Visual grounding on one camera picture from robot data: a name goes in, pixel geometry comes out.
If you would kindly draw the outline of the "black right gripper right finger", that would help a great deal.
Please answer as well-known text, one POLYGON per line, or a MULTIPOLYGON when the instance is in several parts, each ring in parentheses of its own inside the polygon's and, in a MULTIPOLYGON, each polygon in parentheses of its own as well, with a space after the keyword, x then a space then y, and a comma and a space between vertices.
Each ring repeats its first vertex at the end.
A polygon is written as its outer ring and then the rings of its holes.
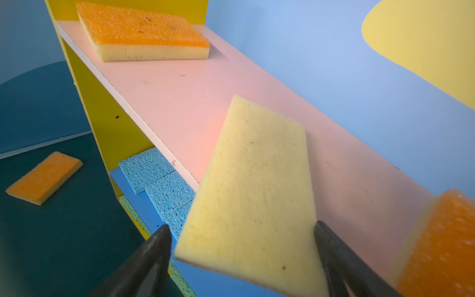
POLYGON ((326 223, 319 220, 314 238, 331 297, 399 297, 326 223))

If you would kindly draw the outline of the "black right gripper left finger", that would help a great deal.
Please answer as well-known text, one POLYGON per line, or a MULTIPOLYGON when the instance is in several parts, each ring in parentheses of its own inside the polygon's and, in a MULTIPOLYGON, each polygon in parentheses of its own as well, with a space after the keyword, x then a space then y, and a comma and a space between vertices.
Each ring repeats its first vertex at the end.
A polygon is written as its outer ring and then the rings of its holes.
POLYGON ((162 225, 125 263, 109 276, 92 297, 160 297, 171 256, 172 234, 162 225))

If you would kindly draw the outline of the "orange sponge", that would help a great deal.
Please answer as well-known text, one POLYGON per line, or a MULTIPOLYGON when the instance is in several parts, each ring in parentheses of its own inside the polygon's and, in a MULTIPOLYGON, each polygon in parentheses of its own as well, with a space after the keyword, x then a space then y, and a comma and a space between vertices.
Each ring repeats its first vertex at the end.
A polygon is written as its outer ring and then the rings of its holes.
POLYGON ((53 152, 6 189, 6 193, 14 198, 42 205, 55 193, 83 163, 78 158, 53 152))
POLYGON ((209 57, 210 42, 183 17, 93 2, 75 8, 102 62, 209 57))
POLYGON ((174 250, 292 297, 326 297, 304 127, 235 96, 174 250))
POLYGON ((475 294, 475 202, 451 189, 432 198, 387 276, 404 297, 475 294))

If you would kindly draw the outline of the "blue sponge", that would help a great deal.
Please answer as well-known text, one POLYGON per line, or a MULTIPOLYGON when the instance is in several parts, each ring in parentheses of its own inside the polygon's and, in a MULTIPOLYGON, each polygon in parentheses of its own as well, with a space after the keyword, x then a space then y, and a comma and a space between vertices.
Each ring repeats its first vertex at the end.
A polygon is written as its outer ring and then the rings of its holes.
POLYGON ((145 187, 174 171, 174 167, 156 148, 150 148, 119 162, 134 194, 145 191, 145 187))
POLYGON ((176 210, 167 212, 165 214, 164 221, 169 225, 172 235, 177 240, 179 239, 181 232, 183 231, 183 227, 190 211, 191 205, 192 201, 188 202, 187 204, 184 204, 183 206, 180 206, 176 210))
POLYGON ((193 201, 195 197, 194 190, 177 172, 167 174, 149 184, 145 187, 145 191, 163 221, 167 212, 193 201))

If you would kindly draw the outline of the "green sponge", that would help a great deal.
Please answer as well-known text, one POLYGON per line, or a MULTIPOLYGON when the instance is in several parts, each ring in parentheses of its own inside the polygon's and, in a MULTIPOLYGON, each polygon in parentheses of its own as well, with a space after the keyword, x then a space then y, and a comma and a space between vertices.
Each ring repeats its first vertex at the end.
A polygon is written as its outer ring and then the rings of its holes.
POLYGON ((182 274, 178 271, 172 260, 169 261, 168 274, 185 297, 197 296, 182 274))
POLYGON ((137 222, 139 223, 139 225, 142 227, 142 229, 145 231, 145 233, 147 234, 148 237, 151 237, 152 236, 152 233, 151 231, 149 230, 149 228, 147 227, 147 225, 145 224, 145 222, 142 220, 142 218, 140 216, 138 216, 136 218, 137 222))
POLYGON ((122 195, 118 198, 118 200, 120 201, 120 203, 122 204, 122 206, 126 209, 126 211, 128 212, 128 214, 131 215, 131 217, 136 220, 136 221, 139 221, 140 219, 140 216, 139 214, 136 212, 135 208, 132 206, 132 204, 129 202, 129 200, 127 199, 127 197, 125 195, 122 195))

